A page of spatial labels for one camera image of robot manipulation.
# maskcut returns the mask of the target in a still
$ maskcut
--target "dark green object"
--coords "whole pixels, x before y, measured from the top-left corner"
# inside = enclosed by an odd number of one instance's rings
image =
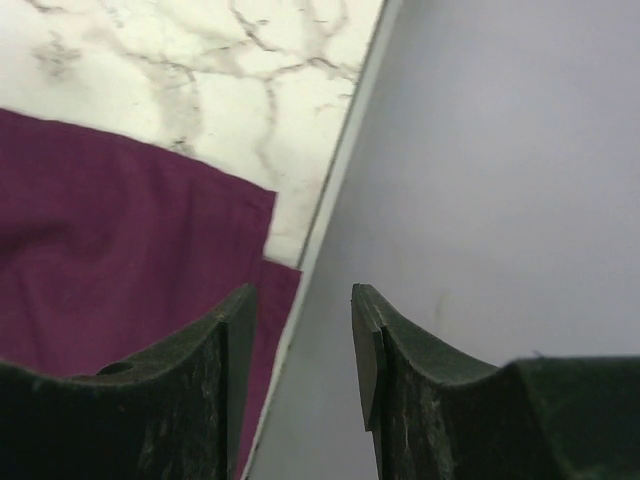
[[[0,364],[0,479],[232,479],[256,304],[242,287],[95,376]]]
[[[365,428],[381,480],[638,479],[640,360],[536,358],[496,368],[355,285]]]

